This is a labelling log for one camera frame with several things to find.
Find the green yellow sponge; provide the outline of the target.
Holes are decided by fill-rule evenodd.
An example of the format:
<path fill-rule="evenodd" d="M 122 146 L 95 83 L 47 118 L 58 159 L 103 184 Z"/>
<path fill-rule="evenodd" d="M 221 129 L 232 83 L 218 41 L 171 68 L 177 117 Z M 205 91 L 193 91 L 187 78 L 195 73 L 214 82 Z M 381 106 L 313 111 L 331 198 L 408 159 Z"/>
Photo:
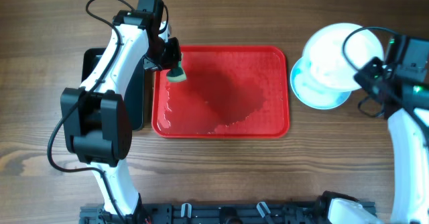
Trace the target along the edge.
<path fill-rule="evenodd" d="M 169 56 L 166 63 L 166 77 L 169 82 L 182 82 L 186 80 L 186 73 L 182 67 L 182 55 Z"/>

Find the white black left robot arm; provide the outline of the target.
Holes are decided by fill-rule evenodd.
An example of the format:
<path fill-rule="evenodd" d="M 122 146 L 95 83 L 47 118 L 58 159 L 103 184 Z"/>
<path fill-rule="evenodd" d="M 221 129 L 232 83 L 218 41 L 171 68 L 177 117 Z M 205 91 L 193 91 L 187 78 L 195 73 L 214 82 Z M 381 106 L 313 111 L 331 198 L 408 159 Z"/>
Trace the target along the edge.
<path fill-rule="evenodd" d="M 54 129 L 64 130 L 66 147 L 97 179 L 104 198 L 93 217 L 106 223 L 148 223 L 141 195 L 134 187 L 126 157 L 132 134 L 143 120 L 144 76 L 167 72 L 168 80 L 181 82 L 178 40 L 162 12 L 120 11 L 109 26 L 112 36 L 80 86 L 64 89 L 62 118 Z"/>

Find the light green stained plate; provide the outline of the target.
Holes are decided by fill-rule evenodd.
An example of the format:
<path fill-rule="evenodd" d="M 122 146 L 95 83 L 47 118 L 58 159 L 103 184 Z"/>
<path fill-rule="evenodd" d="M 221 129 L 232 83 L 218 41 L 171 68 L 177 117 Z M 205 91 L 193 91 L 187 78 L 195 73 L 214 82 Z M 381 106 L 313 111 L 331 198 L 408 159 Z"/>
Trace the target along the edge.
<path fill-rule="evenodd" d="M 314 80 L 310 75 L 310 63 L 303 58 L 291 69 L 290 86 L 303 104 L 320 110 L 334 109 L 346 102 L 351 95 L 351 91 L 330 90 Z"/>

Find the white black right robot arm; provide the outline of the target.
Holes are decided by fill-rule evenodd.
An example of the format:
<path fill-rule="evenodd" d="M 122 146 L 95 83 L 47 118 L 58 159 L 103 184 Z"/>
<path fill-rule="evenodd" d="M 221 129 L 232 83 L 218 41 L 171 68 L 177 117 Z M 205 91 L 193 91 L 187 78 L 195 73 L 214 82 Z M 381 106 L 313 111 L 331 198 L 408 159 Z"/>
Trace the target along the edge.
<path fill-rule="evenodd" d="M 377 57 L 357 66 L 353 79 L 381 105 L 393 144 L 395 192 L 392 223 L 428 222 L 428 84 L 426 64 Z"/>

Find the white stained plate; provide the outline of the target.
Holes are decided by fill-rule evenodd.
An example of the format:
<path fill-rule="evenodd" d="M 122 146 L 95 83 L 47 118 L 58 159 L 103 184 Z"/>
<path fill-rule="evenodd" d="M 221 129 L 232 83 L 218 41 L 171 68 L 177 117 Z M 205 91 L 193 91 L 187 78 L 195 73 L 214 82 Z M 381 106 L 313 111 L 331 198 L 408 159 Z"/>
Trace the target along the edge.
<path fill-rule="evenodd" d="M 368 30 L 346 39 L 360 27 L 353 23 L 335 23 L 312 35 L 303 49 L 302 57 L 310 63 L 310 75 L 314 80 L 334 91 L 355 91 L 361 88 L 353 78 L 356 70 L 342 53 L 343 44 L 346 45 L 346 55 L 357 68 L 362 68 L 374 57 L 382 59 L 384 51 L 375 34 Z"/>

